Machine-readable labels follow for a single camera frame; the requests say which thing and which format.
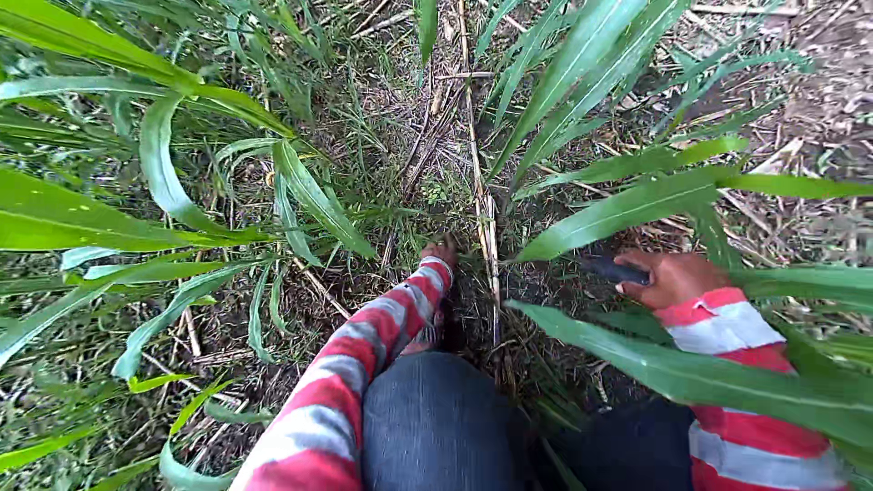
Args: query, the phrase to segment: black handle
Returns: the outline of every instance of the black handle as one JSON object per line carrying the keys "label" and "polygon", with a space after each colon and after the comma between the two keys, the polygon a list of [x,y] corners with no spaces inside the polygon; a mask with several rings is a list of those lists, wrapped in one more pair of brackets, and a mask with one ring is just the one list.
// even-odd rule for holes
{"label": "black handle", "polygon": [[598,274],[613,283],[632,281],[644,287],[649,285],[648,273],[634,267],[618,265],[609,256],[591,256],[582,259],[581,263],[591,273]]}

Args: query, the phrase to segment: person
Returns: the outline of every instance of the person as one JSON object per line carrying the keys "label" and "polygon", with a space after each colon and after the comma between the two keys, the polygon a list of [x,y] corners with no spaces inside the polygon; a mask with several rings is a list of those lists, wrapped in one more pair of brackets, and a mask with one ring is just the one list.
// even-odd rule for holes
{"label": "person", "polygon": [[[456,251],[428,244],[421,258],[330,336],[231,490],[530,488],[517,412],[487,376],[434,349]],[[785,339],[709,261],[635,250],[615,262],[650,273],[647,287],[616,289],[652,308],[680,349],[793,371]],[[817,432],[729,408],[695,406],[692,423],[687,408],[648,407],[610,411],[577,439],[568,465],[588,491],[849,489]]]}

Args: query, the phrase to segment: hand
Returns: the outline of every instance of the hand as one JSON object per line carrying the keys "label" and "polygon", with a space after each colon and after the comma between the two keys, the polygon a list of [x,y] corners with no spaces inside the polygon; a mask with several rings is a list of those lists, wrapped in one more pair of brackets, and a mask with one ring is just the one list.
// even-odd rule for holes
{"label": "hand", "polygon": [[455,266],[457,266],[457,243],[455,238],[450,233],[446,233],[443,235],[443,241],[445,244],[437,245],[433,242],[427,244],[422,249],[422,259],[434,256],[445,261],[445,264],[449,265],[450,268],[455,269]]}
{"label": "hand", "polygon": [[616,257],[615,263],[649,272],[647,287],[623,281],[615,289],[653,309],[678,305],[731,285],[727,273],[696,254],[663,254],[635,249]]}

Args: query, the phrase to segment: blue jeans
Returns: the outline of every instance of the blue jeans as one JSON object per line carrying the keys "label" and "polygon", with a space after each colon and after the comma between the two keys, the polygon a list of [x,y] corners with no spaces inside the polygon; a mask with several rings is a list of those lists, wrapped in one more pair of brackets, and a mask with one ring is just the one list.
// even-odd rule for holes
{"label": "blue jeans", "polygon": [[[528,459],[527,422],[465,360],[437,351],[401,356],[363,400],[361,474],[369,491],[515,491],[529,488],[530,462],[546,489],[561,489],[541,455]],[[596,417],[564,433],[555,450],[587,491],[691,490],[684,407],[661,399]]]}

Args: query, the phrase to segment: sleeve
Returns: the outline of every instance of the sleeve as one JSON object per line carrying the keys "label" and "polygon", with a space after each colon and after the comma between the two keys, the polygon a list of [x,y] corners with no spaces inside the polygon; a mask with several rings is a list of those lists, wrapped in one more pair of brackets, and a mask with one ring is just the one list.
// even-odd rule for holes
{"label": "sleeve", "polygon": [[[655,314],[683,351],[794,373],[785,338],[739,288],[713,290]],[[695,406],[691,476],[696,491],[848,490],[824,436],[768,416]]]}
{"label": "sleeve", "polygon": [[361,489],[361,398],[403,350],[452,282],[441,259],[422,259],[406,281],[333,332],[300,377],[230,487],[231,491]]}

